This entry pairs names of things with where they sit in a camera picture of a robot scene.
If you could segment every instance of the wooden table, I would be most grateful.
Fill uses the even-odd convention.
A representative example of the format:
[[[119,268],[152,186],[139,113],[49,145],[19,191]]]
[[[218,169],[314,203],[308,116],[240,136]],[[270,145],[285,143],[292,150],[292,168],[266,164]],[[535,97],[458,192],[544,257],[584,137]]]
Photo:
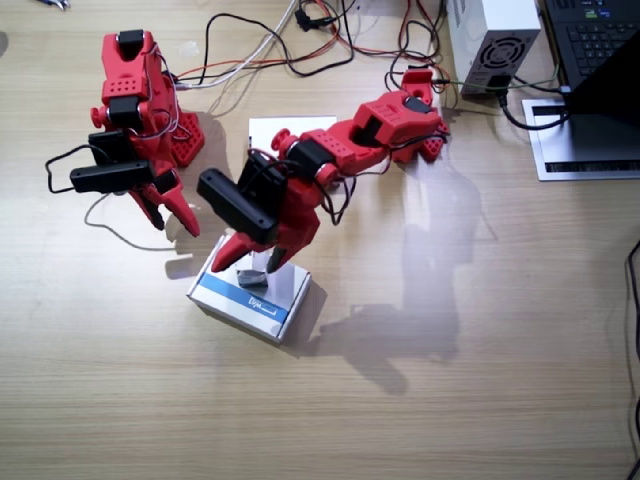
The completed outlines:
[[[95,131],[105,33],[152,31],[181,72],[202,61],[212,14],[273,26],[286,4],[0,6],[0,478],[624,478],[635,457],[623,262],[640,236],[640,189],[539,183],[528,136],[494,104],[445,109],[441,160],[363,178],[339,228],[322,214],[295,259],[314,285],[280,349],[185,297],[225,228],[197,176],[218,166],[237,178],[250,117],[350,117],[383,93],[388,60],[358,56],[309,79],[277,67],[219,102],[220,88],[181,93],[207,135],[183,175],[197,239],[175,219],[154,230],[127,196],[88,219],[118,238],[83,222],[98,194],[48,193],[44,161]],[[360,5],[358,44],[393,48],[404,3]],[[211,37],[222,61],[262,32],[220,20]],[[325,38],[293,22],[284,37],[295,55]],[[541,36],[521,75],[552,70]],[[518,113],[521,95],[535,92],[511,95]],[[86,152],[61,162],[56,183],[89,163]]]

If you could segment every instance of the electrical wire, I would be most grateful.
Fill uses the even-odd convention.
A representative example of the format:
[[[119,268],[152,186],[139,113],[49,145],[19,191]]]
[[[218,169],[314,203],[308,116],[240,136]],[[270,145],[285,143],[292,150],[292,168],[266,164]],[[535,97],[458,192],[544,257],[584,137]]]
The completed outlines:
[[[61,188],[59,190],[54,190],[53,189],[53,173],[51,173],[51,164],[57,162],[58,160],[62,160],[63,158],[67,158],[70,157],[71,155],[73,155],[76,152],[79,152],[80,150],[84,150],[84,149],[90,149],[94,152],[98,152],[100,155],[102,155],[104,157],[104,159],[107,161],[107,163],[111,163],[111,158],[109,157],[109,155],[107,155],[107,153],[102,150],[99,147],[96,147],[94,145],[80,145],[72,150],[69,150],[66,153],[63,153],[62,155],[58,155],[57,157],[53,157],[51,160],[47,160],[44,164],[44,168],[47,171],[47,186],[49,187],[49,191],[51,193],[54,194],[58,194],[58,193],[65,193],[65,192],[70,192],[71,190],[74,190],[73,187],[68,187],[68,188]]]
[[[342,3],[342,8],[343,8],[343,10],[346,10],[346,7],[345,7],[345,0],[341,0],[341,3]],[[296,63],[297,61],[300,61],[300,60],[299,60],[299,59],[295,59],[295,58],[292,58],[292,57],[291,57],[291,54],[290,54],[289,48],[287,47],[287,45],[286,45],[286,43],[284,42],[284,40],[282,39],[282,37],[281,37],[277,32],[275,32],[274,30],[272,30],[272,29],[270,29],[269,27],[267,27],[264,23],[259,22],[259,21],[257,21],[257,20],[250,20],[250,19],[247,19],[247,18],[244,18],[244,17],[240,17],[240,16],[238,16],[238,15],[230,14],[230,13],[224,13],[224,14],[222,14],[222,13],[221,13],[221,14],[216,15],[216,17],[220,17],[220,16],[225,16],[225,17],[229,17],[229,18],[233,18],[233,19],[236,19],[236,20],[242,21],[242,22],[250,23],[250,24],[253,24],[253,25],[258,25],[258,26],[260,26],[261,28],[263,28],[264,30],[266,30],[266,31],[268,31],[269,33],[271,33],[271,35],[273,35],[273,36],[275,37],[275,39],[278,41],[278,43],[279,43],[279,44],[280,44],[280,46],[282,47],[282,50],[283,50],[283,53],[284,53],[284,57],[285,57],[285,58],[284,58],[284,61],[281,63],[281,61],[280,61],[280,60],[276,60],[276,61],[265,60],[264,62],[265,62],[265,63],[269,62],[269,64],[268,64],[268,65],[263,65],[261,68],[266,68],[266,67],[268,67],[268,66],[272,66],[272,64],[276,64],[276,63],[277,63],[277,64],[286,64],[286,65],[289,67],[289,69],[290,69],[293,73],[295,73],[296,75],[298,75],[298,76],[300,76],[300,77],[311,77],[311,76],[313,76],[313,75],[317,75],[318,73],[324,72],[324,71],[326,71],[326,70],[328,70],[328,69],[330,69],[330,68],[335,68],[335,67],[338,67],[338,66],[341,66],[341,65],[345,65],[345,64],[347,64],[347,63],[351,62],[351,61],[354,59],[354,57],[355,57],[355,53],[354,53],[355,51],[353,50],[353,48],[351,48],[351,47],[353,47],[353,40],[352,40],[352,38],[351,38],[351,32],[350,32],[350,30],[349,30],[349,22],[348,22],[348,20],[347,20],[347,16],[345,16],[345,17],[344,17],[344,23],[345,23],[345,30],[346,30],[346,32],[347,32],[348,43],[349,43],[349,46],[350,46],[350,55],[349,55],[349,57],[348,57],[348,58],[346,58],[346,59],[344,59],[344,60],[340,60],[340,61],[337,61],[337,62],[330,63],[330,64],[328,64],[328,65],[324,65],[324,66],[322,66],[322,67],[316,68],[315,70],[312,70],[312,71],[310,71],[310,72],[303,72],[303,71],[300,71],[300,70],[298,70],[298,69],[294,66],[294,63]],[[321,53],[324,53],[323,49],[324,49],[325,47],[327,47],[327,44],[325,44],[323,47],[320,47],[320,49],[318,49],[318,51],[320,51]],[[202,67],[202,74],[203,74],[203,75],[206,73],[206,69],[207,69],[207,68],[209,68],[209,66],[207,66],[207,65],[205,65],[204,67]],[[193,72],[193,71],[197,71],[197,70],[200,70],[200,68],[193,69],[193,70],[191,70],[191,71],[189,71],[189,72],[185,72],[185,74],[186,74],[186,73],[191,73],[191,72]],[[225,78],[225,77],[226,77],[226,75],[227,75],[227,74],[223,74],[223,76],[222,76],[219,80],[222,80],[222,78]],[[190,88],[190,87],[189,87],[189,84],[179,83],[179,84],[178,84],[178,88],[179,88],[179,89],[188,89],[188,88]]]
[[[634,258],[636,253],[640,249],[640,240],[633,247],[629,255],[627,256],[627,268],[629,269],[629,276],[631,277],[631,291],[633,293],[633,303],[636,310],[636,332],[635,332],[635,348],[636,357],[640,361],[640,297],[638,295],[638,281],[636,278],[636,269],[634,266]],[[636,408],[634,413],[634,423],[636,426],[636,435],[640,438],[640,397],[636,402]],[[627,480],[634,480],[636,475],[640,472],[640,458],[636,460],[635,465],[629,472]]]
[[[513,76],[513,79],[522,84],[522,85],[528,85],[529,87],[533,88],[534,90],[538,90],[540,92],[545,92],[545,93],[558,93],[558,94],[562,94],[562,90],[560,90],[559,88],[547,88],[547,87],[540,87],[538,85],[532,84],[527,82],[526,80],[523,80],[522,78],[518,77],[517,75]]]
[[[503,90],[517,90],[519,88],[532,88],[537,85],[544,85],[547,83],[554,82],[558,78],[558,74],[560,73],[560,66],[556,65],[553,75],[551,78],[547,80],[540,80],[538,82],[525,83],[522,85],[507,85],[505,87],[487,87],[486,85],[480,85],[477,83],[469,83],[469,82],[458,82],[456,80],[436,80],[436,84],[451,84],[451,85],[466,85],[468,87],[481,88],[485,92],[501,92]]]
[[[322,22],[322,25],[319,25],[319,26],[327,26],[327,25],[329,25],[329,24],[331,24],[333,22],[339,21],[341,17],[344,17],[345,15],[347,15],[347,13],[349,13],[349,10],[351,10],[353,8],[353,6],[356,4],[357,1],[358,0],[352,0],[351,4],[341,14],[338,14],[338,12],[336,12],[335,8],[331,7],[331,9],[334,11],[334,16],[333,17],[327,16],[325,18],[314,19],[314,20],[311,20],[311,21],[312,22],[316,22],[316,24],[317,24],[317,22]],[[300,10],[302,10],[306,14],[306,12],[304,10],[304,6],[308,5],[309,3],[313,3],[313,2],[314,2],[314,0],[305,0],[305,1],[298,0],[298,8]]]
[[[553,121],[551,123],[547,123],[545,125],[527,125],[526,123],[522,123],[521,121],[519,121],[509,111],[509,105],[507,103],[507,94],[506,94],[506,92],[503,93],[503,94],[498,95],[498,102],[500,103],[500,108],[502,109],[502,112],[504,113],[504,115],[507,117],[507,119],[513,125],[515,125],[518,128],[521,128],[523,130],[530,131],[530,132],[539,132],[541,130],[547,130],[549,128],[558,127],[558,126],[562,125],[563,123],[565,123],[567,120],[569,120],[569,118],[571,118],[571,114],[569,112],[563,112],[560,115],[560,118],[558,120],[555,120],[555,121]]]
[[[282,27],[289,20],[289,18],[291,16],[291,12],[293,11],[293,8],[294,8],[295,4],[296,4],[296,0],[291,0],[291,2],[289,3],[289,6],[287,7],[287,10],[285,11],[284,15],[280,19],[280,22],[278,22],[278,25],[276,25],[275,29],[271,30],[271,29],[267,28],[267,30],[269,30],[269,33],[271,35],[268,36],[267,38],[265,38],[262,41],[262,43],[258,46],[258,48],[256,48],[256,50],[251,55],[249,55],[240,65],[235,67],[229,73],[225,74],[223,77],[221,77],[221,78],[219,78],[217,80],[214,80],[211,83],[207,83],[207,84],[203,83],[204,82],[204,76],[206,74],[206,68],[205,68],[202,71],[202,75],[200,77],[200,81],[199,81],[198,84],[196,84],[196,85],[180,84],[180,89],[182,89],[182,90],[189,89],[190,90],[190,89],[211,88],[211,87],[215,87],[217,85],[221,85],[222,83],[226,82],[231,77],[236,75],[240,70],[242,70],[244,67],[249,65],[258,55],[260,55],[260,53],[267,47],[267,45],[269,45],[271,40],[273,40],[275,37],[278,36],[278,33],[280,32],[280,30],[282,30]],[[228,14],[228,13],[219,13],[219,14],[214,15],[213,17],[211,17],[211,19],[207,23],[207,28],[205,30],[205,42],[206,42],[206,44],[205,44],[205,54],[204,54],[204,65],[207,64],[207,60],[209,58],[209,29],[211,28],[211,24],[217,18],[221,18],[221,17],[241,18],[241,17],[236,17],[235,15],[231,15],[231,14]]]
[[[343,45],[345,45],[349,49],[351,49],[351,47],[352,47],[355,52],[358,52],[360,54],[363,54],[363,55],[366,55],[366,56],[370,56],[370,57],[395,56],[400,52],[400,54],[405,58],[407,58],[407,55],[411,54],[418,60],[422,60],[424,62],[429,60],[429,58],[425,54],[422,54],[420,52],[417,52],[415,50],[410,50],[410,49],[405,49],[404,51],[399,51],[399,50],[391,51],[391,50],[378,50],[378,49],[367,48],[367,47],[359,47],[357,45],[354,45],[353,42],[351,42],[351,45],[350,45],[348,39],[344,39],[340,35],[341,22],[340,22],[340,18],[339,17],[341,17],[342,15],[339,15],[337,13],[336,9],[330,3],[328,3],[326,0],[303,0],[302,1],[303,5],[306,5],[306,4],[309,4],[309,3],[317,4],[317,6],[319,8],[321,8],[323,10],[323,12],[327,16],[330,16],[331,14],[333,14],[333,17],[338,19],[337,22],[335,22],[335,23],[338,24],[337,27],[335,25],[333,25],[333,24],[331,25],[332,34],[333,34],[331,39],[329,41],[327,41],[327,43],[325,43],[324,45],[319,47],[318,49],[314,50],[313,52],[311,52],[309,54],[303,55],[301,57],[290,58],[289,61],[287,61],[287,59],[283,59],[283,58],[253,60],[251,62],[251,66],[246,66],[246,67],[244,67],[244,69],[246,69],[246,70],[263,70],[263,69],[271,68],[271,67],[275,67],[275,66],[287,65],[288,63],[298,63],[298,62],[302,62],[302,61],[305,61],[305,60],[309,60],[311,58],[315,58],[315,57],[318,57],[318,56],[324,54],[336,42],[342,43]],[[204,66],[196,67],[196,68],[187,70],[186,72],[183,72],[183,73],[177,75],[177,78],[179,78],[181,82],[199,80],[199,79],[203,78],[203,75],[195,76],[195,77],[186,77],[186,75],[188,75],[190,73],[197,72],[197,71],[203,71],[203,70],[206,70],[208,68],[213,68],[213,67],[216,67],[216,66],[228,65],[228,64],[239,64],[239,63],[242,63],[242,60],[227,60],[227,61],[223,61],[223,62],[205,64]],[[221,78],[221,77],[227,75],[229,72],[231,72],[233,70],[234,70],[234,68],[229,69],[229,70],[227,70],[225,72],[216,74],[216,75],[206,75],[205,71],[203,71],[202,73],[205,74],[204,78],[214,79],[214,78]]]

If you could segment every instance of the white cable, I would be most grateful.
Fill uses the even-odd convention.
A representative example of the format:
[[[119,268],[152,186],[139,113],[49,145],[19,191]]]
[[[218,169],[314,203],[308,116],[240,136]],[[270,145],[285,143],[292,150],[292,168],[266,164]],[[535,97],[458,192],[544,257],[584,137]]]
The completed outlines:
[[[298,0],[291,0],[291,3],[287,7],[287,10],[284,12],[284,15],[280,19],[280,23],[278,23],[278,25],[276,25],[276,28],[273,29],[274,32],[276,32],[277,34],[280,34],[280,30],[282,30],[282,27],[284,27],[285,23],[287,23],[287,20],[289,20],[289,17],[291,16],[291,12],[293,11],[293,7],[295,7],[295,5],[297,3],[298,3]],[[231,77],[235,76],[240,70],[242,70],[244,67],[249,65],[253,61],[254,58],[256,58],[258,55],[260,55],[260,53],[262,53],[262,51],[267,47],[267,45],[269,45],[269,43],[273,39],[274,39],[274,36],[273,36],[272,33],[270,33],[269,36],[266,37],[262,41],[262,43],[260,45],[258,45],[258,48],[256,48],[254,50],[254,52],[251,55],[249,55],[244,62],[242,62],[240,65],[238,65],[232,71],[230,71],[226,75],[223,75],[219,79],[217,79],[217,80],[215,80],[215,81],[213,81],[211,83],[205,83],[205,84],[202,84],[202,85],[195,85],[195,84],[190,84],[190,83],[179,83],[179,84],[176,85],[177,89],[178,90],[196,90],[196,89],[201,89],[201,88],[216,87],[218,85],[221,85],[221,84],[225,83]]]

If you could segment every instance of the black cable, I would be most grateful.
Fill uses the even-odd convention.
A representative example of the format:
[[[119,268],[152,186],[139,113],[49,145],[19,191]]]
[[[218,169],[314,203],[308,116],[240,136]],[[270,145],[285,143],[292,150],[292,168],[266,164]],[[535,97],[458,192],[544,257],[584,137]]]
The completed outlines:
[[[333,14],[334,14],[334,17],[336,17],[337,22],[338,22],[338,25],[337,25],[337,31],[338,31],[338,35],[340,35],[340,31],[341,31],[341,29],[342,29],[342,25],[341,25],[341,22],[340,22],[340,17],[342,17],[344,14],[339,15],[339,14],[338,14],[338,12],[336,11],[336,9],[335,9],[335,8],[334,8],[330,3],[328,3],[326,0],[321,0],[321,1],[322,1],[322,3],[323,3],[323,4],[324,4],[324,5],[325,5],[325,6],[326,6],[330,11],[331,11],[331,13],[333,13]],[[314,4],[315,4],[316,2],[315,2],[314,0],[302,0],[302,1],[301,1],[301,3],[302,3],[302,5],[306,5],[306,4],[308,4],[308,3],[314,3]],[[349,7],[347,7],[347,9],[346,9],[346,10],[348,11],[348,10],[349,10],[349,8],[350,8],[352,5],[353,5],[353,2],[352,2],[352,4],[351,4]],[[244,18],[242,18],[242,17],[238,17],[238,16],[236,16],[236,15],[231,15],[231,14],[218,14],[218,15],[216,15],[216,16],[214,16],[214,17],[212,17],[212,19],[211,19],[211,20],[209,20],[209,23],[207,24],[207,33],[206,33],[207,44],[205,45],[205,60],[204,60],[204,65],[207,65],[207,62],[208,62],[208,38],[209,38],[209,27],[210,27],[210,24],[211,24],[211,22],[212,22],[213,20],[215,20],[216,18],[219,18],[219,17],[221,17],[221,16],[230,17],[230,18],[234,18],[234,19],[241,20],[241,21],[247,21],[247,22],[249,22],[249,23],[252,23],[252,24],[255,24],[255,25],[259,25],[260,27],[262,27],[262,28],[264,28],[265,30],[267,30],[267,31],[269,31],[270,33],[272,33],[272,32],[271,32],[271,31],[270,31],[270,30],[269,30],[269,29],[268,29],[264,24],[262,24],[262,23],[260,23],[260,22],[250,21],[250,20],[244,19]],[[345,19],[345,23],[348,23],[348,20],[347,20],[347,17],[346,17],[346,16],[344,16],[344,19]],[[412,24],[414,24],[414,23],[420,24],[419,22],[416,22],[415,20],[412,20],[412,21],[411,21],[411,23],[412,23]],[[285,46],[285,44],[284,44],[284,41],[282,40],[282,37],[280,37],[279,35],[274,35],[274,36],[276,37],[276,39],[278,40],[278,42],[283,46],[283,49],[286,49],[286,51],[287,51],[287,52],[289,52],[288,48],[287,48],[287,47]],[[314,50],[313,52],[308,53],[308,54],[303,55],[303,56],[298,57],[298,58],[287,58],[287,59],[282,60],[282,61],[279,61],[279,62],[272,62],[272,63],[268,63],[268,64],[264,64],[264,65],[258,65],[258,66],[246,66],[246,67],[244,67],[244,70],[263,70],[263,69],[272,68],[272,67],[277,67],[277,66],[281,66],[281,65],[287,65],[287,66],[289,66],[289,67],[290,67],[290,66],[291,66],[291,64],[299,63],[299,62],[302,62],[302,61],[308,60],[309,58],[311,58],[311,57],[313,57],[314,55],[316,55],[320,50],[322,50],[322,49],[324,49],[324,48],[326,48],[326,47],[327,47],[327,45],[326,45],[326,44],[325,44],[325,45],[322,45],[321,47],[317,48],[317,49],[316,49],[316,50]],[[358,53],[360,53],[360,54],[362,54],[362,55],[365,55],[365,56],[369,56],[369,57],[390,56],[390,55],[396,56],[396,55],[398,55],[398,54],[400,54],[400,56],[402,56],[402,55],[405,55],[405,54],[410,54],[410,55],[412,55],[412,56],[414,57],[414,59],[415,59],[415,60],[420,60],[420,61],[424,61],[424,62],[428,62],[428,61],[430,61],[430,56],[428,56],[428,55],[426,55],[426,54],[423,54],[423,53],[421,53],[421,52],[417,52],[417,51],[415,51],[415,50],[410,50],[410,49],[408,49],[408,48],[403,48],[402,50],[390,50],[390,51],[381,51],[381,52],[369,52],[369,51],[367,51],[367,50],[361,49],[361,48],[359,48],[359,47],[357,47],[357,46],[353,45],[353,42],[352,42],[352,41],[349,41],[349,47],[350,47],[350,49],[352,49],[353,51],[358,52]],[[353,59],[353,58],[351,58],[351,57],[350,57],[349,59],[347,59],[346,61],[344,61],[344,63],[348,63],[348,62],[349,62],[349,61],[351,61],[352,59]],[[321,68],[321,69],[318,69],[317,71],[312,71],[312,72],[298,72],[298,71],[296,71],[295,69],[292,69],[292,71],[293,71],[294,73],[296,73],[297,75],[300,75],[300,76],[310,76],[310,75],[315,75],[316,73],[320,73],[320,71],[324,71],[324,70],[326,70],[327,68],[333,68],[333,67],[335,67],[335,66],[339,66],[339,65],[341,65],[341,64],[342,64],[341,62],[337,62],[336,64],[331,64],[331,65],[328,65],[326,68],[324,68],[324,67],[323,67],[323,68]],[[215,74],[215,75],[206,75],[206,70],[207,70],[207,69],[205,68],[205,69],[203,69],[202,74],[200,74],[200,75],[195,75],[195,76],[191,76],[191,77],[183,77],[183,78],[181,78],[181,79],[180,79],[180,81],[192,81],[192,80],[198,80],[198,81],[199,81],[199,83],[198,83],[198,84],[202,84],[205,78],[206,78],[206,79],[215,79],[215,78],[220,78],[220,77],[222,77],[222,76],[224,76],[224,75],[227,75],[228,73],[232,72],[234,69],[235,69],[235,67],[231,67],[231,68],[229,68],[229,69],[227,69],[227,70],[225,70],[224,72],[219,73],[219,74]]]
[[[547,88],[547,87],[540,87],[539,85],[531,85],[531,82],[527,82],[526,80],[523,80],[522,78],[518,77],[517,75],[514,75],[513,79],[518,83],[521,83],[523,85],[528,85],[529,88],[533,88],[534,90],[538,90],[540,92],[557,93],[557,94],[560,94],[560,95],[562,94],[562,91],[559,88]]]
[[[342,208],[338,212],[336,212],[336,215],[337,215],[336,225],[340,224],[340,222],[342,221],[344,212],[347,211],[347,208],[351,204],[351,199],[353,198],[353,194],[356,191],[356,183],[357,183],[357,179],[353,177],[353,184],[351,185],[351,190],[349,190],[347,186],[347,180],[345,178],[342,178],[342,184],[344,186],[344,193],[345,193],[345,200],[344,200],[344,203],[342,204]]]
[[[331,25],[333,22],[339,21],[340,18],[346,18],[347,13],[349,13],[349,10],[353,8],[353,6],[356,4],[357,1],[358,0],[353,0],[346,9],[344,9],[344,6],[343,6],[344,10],[341,14],[338,14],[338,12],[336,11],[335,8],[333,8],[333,6],[323,1],[322,3],[324,3],[325,6],[329,6],[329,8],[332,10],[333,17],[311,19],[307,15],[306,11],[304,10],[304,6],[308,5],[309,3],[315,3],[315,1],[314,0],[305,0],[305,1],[298,0],[298,12],[302,12],[301,16],[299,15],[298,12],[296,12],[296,19],[298,20],[298,25],[300,25],[300,27],[302,27],[303,29],[306,26],[307,28],[305,29],[305,31],[308,31],[309,29],[312,29],[312,28],[317,29],[320,27],[326,27],[328,25]]]
[[[554,121],[554,122],[547,123],[545,125],[527,125],[526,123],[522,123],[517,118],[515,118],[511,114],[511,112],[509,111],[509,106],[508,106],[508,102],[507,102],[507,94],[506,93],[500,93],[498,95],[498,102],[500,103],[500,108],[502,108],[502,111],[504,112],[505,116],[507,117],[507,119],[513,125],[515,125],[518,128],[521,128],[523,130],[528,130],[528,131],[531,131],[531,132],[538,132],[540,130],[547,130],[549,128],[557,127],[557,126],[562,125],[563,123],[565,123],[571,117],[570,113],[563,112],[560,115],[560,118],[558,120]]]
[[[340,4],[342,5],[342,11],[346,13],[347,8],[345,7],[345,0],[340,0]],[[323,67],[320,68],[316,68],[315,70],[312,70],[311,72],[301,72],[299,70],[296,70],[293,65],[291,64],[291,62],[287,62],[287,65],[289,67],[289,69],[295,73],[296,75],[306,78],[306,77],[311,77],[313,75],[316,75],[320,72],[324,72],[325,70],[329,70],[330,68],[335,68],[335,67],[339,67],[341,65],[346,65],[347,63],[350,63],[351,61],[353,61],[353,59],[355,58],[355,50],[354,50],[354,46],[353,46],[353,39],[351,38],[351,31],[349,30],[349,19],[347,15],[344,15],[344,29],[347,32],[347,40],[349,42],[349,58],[346,58],[344,60],[340,60],[338,62],[334,62],[334,63],[330,63],[328,65],[325,65]],[[282,38],[280,38],[280,43],[282,45],[283,48],[286,48],[284,41],[282,41]]]
[[[391,66],[389,67],[389,76],[388,78],[391,79],[391,82],[396,86],[396,88],[398,90],[402,90],[402,86],[397,82],[397,80],[394,78],[393,73],[395,71],[395,66],[398,63],[398,61],[400,60],[400,58],[402,58],[402,56],[406,53],[407,48],[409,47],[409,43],[410,43],[410,36],[409,36],[409,27],[411,25],[418,25],[421,28],[424,28],[425,30],[427,30],[430,34],[430,38],[431,38],[431,42],[433,43],[434,38],[437,38],[437,34],[434,30],[431,29],[431,27],[425,25],[424,23],[418,22],[416,20],[409,20],[407,22],[407,24],[404,27],[405,30],[405,41],[404,41],[404,45],[401,46],[400,50],[398,51],[398,53],[396,54],[396,56],[394,57],[393,61],[391,62]],[[431,61],[431,64],[434,64],[435,62],[433,62],[433,58],[437,57],[438,55],[440,55],[440,45],[438,44],[436,46],[436,49],[434,50],[434,52],[430,55],[424,55],[424,57],[428,60]]]
[[[627,267],[629,268],[629,276],[631,277],[631,291],[633,293],[633,303],[636,309],[636,335],[635,335],[635,347],[636,356],[640,361],[640,298],[638,295],[638,281],[636,278],[636,269],[633,264],[634,257],[640,249],[640,240],[633,247],[629,255],[627,256]],[[636,426],[636,435],[640,438],[640,397],[636,403],[636,409],[634,413],[634,423]],[[634,480],[638,472],[640,471],[640,458],[636,460],[631,472],[627,476],[627,480]]]
[[[347,8],[345,6],[345,0],[340,0],[340,2],[342,4],[342,10],[346,11]],[[318,73],[324,72],[324,71],[326,71],[326,70],[328,70],[330,68],[335,68],[335,67],[339,67],[341,65],[346,65],[347,63],[350,63],[355,57],[355,50],[353,48],[354,47],[353,46],[353,40],[351,38],[351,31],[349,30],[349,20],[348,20],[348,17],[346,15],[344,16],[344,24],[345,24],[345,30],[347,32],[347,39],[348,39],[349,47],[350,47],[349,48],[349,50],[350,50],[349,58],[346,58],[344,60],[340,60],[340,61],[337,61],[337,62],[333,62],[333,63],[330,63],[328,65],[324,65],[324,66],[319,67],[319,68],[317,68],[315,70],[312,70],[310,72],[302,72],[302,71],[300,71],[300,70],[298,70],[298,69],[296,69],[294,67],[294,63],[296,63],[297,61],[300,61],[302,59],[298,60],[298,59],[291,58],[291,55],[290,55],[290,52],[289,52],[289,49],[288,49],[286,43],[284,42],[282,37],[278,33],[276,33],[274,30],[272,30],[271,28],[266,26],[264,23],[259,22],[257,20],[251,20],[251,19],[248,19],[248,18],[244,18],[244,17],[238,16],[238,15],[231,14],[231,13],[219,13],[219,14],[214,15],[213,17],[211,17],[211,19],[207,23],[207,28],[206,28],[206,33],[205,33],[206,45],[205,45],[205,54],[204,54],[204,65],[205,65],[205,68],[202,69],[202,74],[199,77],[198,85],[202,85],[202,83],[204,81],[204,78],[206,76],[206,71],[207,71],[206,65],[207,65],[207,62],[209,61],[209,30],[211,28],[211,24],[213,23],[214,20],[216,20],[218,18],[222,18],[222,17],[233,18],[235,20],[239,20],[239,21],[242,21],[242,22],[245,22],[245,23],[250,23],[252,25],[258,25],[259,27],[263,28],[264,30],[269,32],[271,35],[273,35],[273,37],[278,41],[278,43],[282,47],[282,50],[283,50],[283,53],[284,53],[284,57],[285,57],[285,61],[284,62],[282,62],[282,63],[274,62],[273,64],[262,65],[260,67],[256,67],[255,69],[268,68],[270,66],[275,66],[277,64],[280,64],[280,65],[286,64],[293,73],[295,73],[296,75],[298,75],[300,77],[306,78],[306,77],[311,77],[313,75],[317,75]]]
[[[63,153],[62,155],[58,155],[57,157],[52,158],[51,160],[47,160],[46,163],[44,164],[44,168],[47,171],[47,185],[49,187],[49,191],[51,193],[65,193],[65,192],[70,192],[71,190],[74,190],[73,187],[68,187],[68,188],[62,188],[60,190],[54,190],[53,189],[53,174],[51,173],[51,169],[49,168],[49,166],[52,163],[57,162],[58,160],[62,160],[63,158],[67,158],[70,157],[71,155],[73,155],[76,152],[79,152],[80,150],[84,150],[85,148],[89,148],[91,150],[93,150],[94,152],[98,152],[100,155],[102,155],[108,163],[111,163],[111,158],[109,158],[109,155],[106,154],[106,152],[104,150],[102,150],[101,148],[95,147],[93,145],[80,145],[79,147],[76,147],[72,150],[69,150],[67,153]]]

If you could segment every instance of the box label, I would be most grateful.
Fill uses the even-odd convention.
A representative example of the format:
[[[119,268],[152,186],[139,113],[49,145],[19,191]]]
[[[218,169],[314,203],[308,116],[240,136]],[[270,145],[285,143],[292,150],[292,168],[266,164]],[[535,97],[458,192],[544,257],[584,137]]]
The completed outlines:
[[[289,315],[289,312],[284,308],[278,307],[264,298],[253,295],[247,290],[231,285],[213,275],[204,274],[200,280],[200,285],[278,323],[283,324],[287,319],[287,315]]]

